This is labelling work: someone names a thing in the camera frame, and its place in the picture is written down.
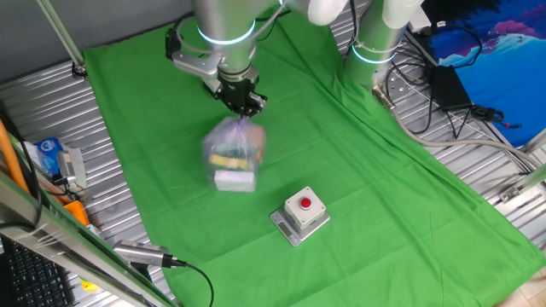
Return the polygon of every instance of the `gray cable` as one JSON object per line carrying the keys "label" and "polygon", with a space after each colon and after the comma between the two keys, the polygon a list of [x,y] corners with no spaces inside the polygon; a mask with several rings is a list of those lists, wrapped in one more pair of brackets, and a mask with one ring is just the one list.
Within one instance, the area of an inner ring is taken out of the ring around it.
{"label": "gray cable", "polygon": [[177,27],[176,32],[177,32],[178,42],[180,42],[180,44],[182,46],[186,47],[187,49],[189,49],[191,51],[194,51],[195,53],[202,53],[202,54],[205,54],[205,55],[212,55],[212,54],[215,54],[215,53],[218,53],[218,52],[221,52],[221,51],[225,51],[227,49],[233,49],[233,48],[240,47],[243,43],[246,43],[246,42],[249,42],[249,41],[252,42],[254,39],[258,38],[258,35],[262,34],[262,32],[265,31],[265,29],[268,26],[270,26],[273,23],[273,21],[275,21],[276,17],[282,12],[282,10],[284,8],[286,8],[287,3],[288,3],[288,1],[283,2],[282,5],[279,7],[279,9],[277,9],[275,11],[275,13],[253,35],[251,35],[250,37],[242,40],[239,43],[235,43],[235,44],[232,44],[232,45],[229,45],[229,46],[224,46],[221,50],[197,49],[195,47],[190,46],[188,43],[184,42],[184,39],[182,38],[182,35],[180,35],[180,29],[182,29],[182,25],[185,22],[187,22],[189,20],[189,18],[187,18],[185,20],[182,20],[182,22]]}
{"label": "gray cable", "polygon": [[448,146],[462,146],[462,145],[468,145],[468,144],[479,144],[479,145],[487,145],[492,146],[504,150],[508,150],[510,153],[517,155],[518,157],[528,161],[533,166],[535,166],[537,169],[540,168],[542,165],[538,163],[533,157],[531,157],[529,154],[524,153],[516,148],[513,148],[511,146],[502,144],[500,142],[494,142],[489,140],[460,140],[460,141],[453,141],[453,142],[430,142],[425,141],[417,136],[415,136],[413,133],[411,133],[408,128],[404,125],[402,122],[402,119],[400,118],[400,115],[398,115],[398,111],[396,108],[392,109],[392,116],[398,124],[400,125],[400,128],[402,128],[402,131],[408,135],[412,140],[420,143],[421,145],[430,146],[430,147],[448,147]]}

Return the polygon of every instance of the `emergency stop button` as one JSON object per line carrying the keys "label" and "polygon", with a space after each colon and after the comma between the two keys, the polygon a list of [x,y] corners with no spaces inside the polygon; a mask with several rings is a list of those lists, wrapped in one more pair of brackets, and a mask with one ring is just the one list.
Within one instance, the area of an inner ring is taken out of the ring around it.
{"label": "emergency stop button", "polygon": [[299,202],[299,206],[300,206],[301,209],[303,209],[303,210],[309,210],[309,208],[311,208],[311,200],[308,199],[308,198],[303,198],[303,199],[301,199],[301,201]]}

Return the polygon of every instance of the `red button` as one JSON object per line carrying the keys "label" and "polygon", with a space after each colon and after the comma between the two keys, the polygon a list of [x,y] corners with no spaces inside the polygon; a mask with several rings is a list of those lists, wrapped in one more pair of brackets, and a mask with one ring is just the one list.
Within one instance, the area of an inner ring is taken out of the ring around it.
{"label": "red button", "polygon": [[301,205],[302,208],[307,209],[307,208],[311,207],[311,200],[304,198],[304,199],[302,199],[300,201],[299,204]]}

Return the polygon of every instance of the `blue led ring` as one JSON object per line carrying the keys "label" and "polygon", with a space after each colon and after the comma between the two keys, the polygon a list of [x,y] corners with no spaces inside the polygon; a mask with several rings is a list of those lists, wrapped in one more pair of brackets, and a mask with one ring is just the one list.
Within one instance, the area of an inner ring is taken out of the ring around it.
{"label": "blue led ring", "polygon": [[199,27],[197,27],[197,31],[199,31],[199,34],[207,42],[226,46],[226,45],[231,45],[231,44],[234,44],[234,43],[240,43],[240,42],[244,41],[245,39],[247,39],[254,32],[254,27],[255,26],[256,26],[256,20],[253,22],[253,25],[250,27],[250,30],[248,30],[248,32],[243,34],[241,37],[238,37],[238,38],[235,38],[235,39],[230,39],[230,40],[227,40],[227,41],[217,40],[217,39],[214,39],[214,38],[209,38],[207,35],[205,35],[205,33],[203,33],[201,31],[201,29]]}
{"label": "blue led ring", "polygon": [[383,64],[383,63],[387,63],[389,61],[391,61],[392,59],[394,59],[394,56],[396,55],[396,53],[394,53],[390,58],[386,59],[386,60],[383,60],[383,61],[373,61],[373,60],[368,60],[366,59],[365,57],[361,56],[358,52],[357,52],[357,49],[355,48],[355,45],[352,45],[352,52],[355,53],[355,55],[362,61],[366,61],[368,63],[371,63],[371,64]]}

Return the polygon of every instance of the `black power adapter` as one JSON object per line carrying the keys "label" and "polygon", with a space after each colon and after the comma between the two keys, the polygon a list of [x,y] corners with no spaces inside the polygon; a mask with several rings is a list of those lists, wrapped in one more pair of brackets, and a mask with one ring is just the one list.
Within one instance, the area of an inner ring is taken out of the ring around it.
{"label": "black power adapter", "polygon": [[434,89],[434,98],[443,112],[454,112],[472,107],[472,102],[453,66],[435,67],[430,85]]}

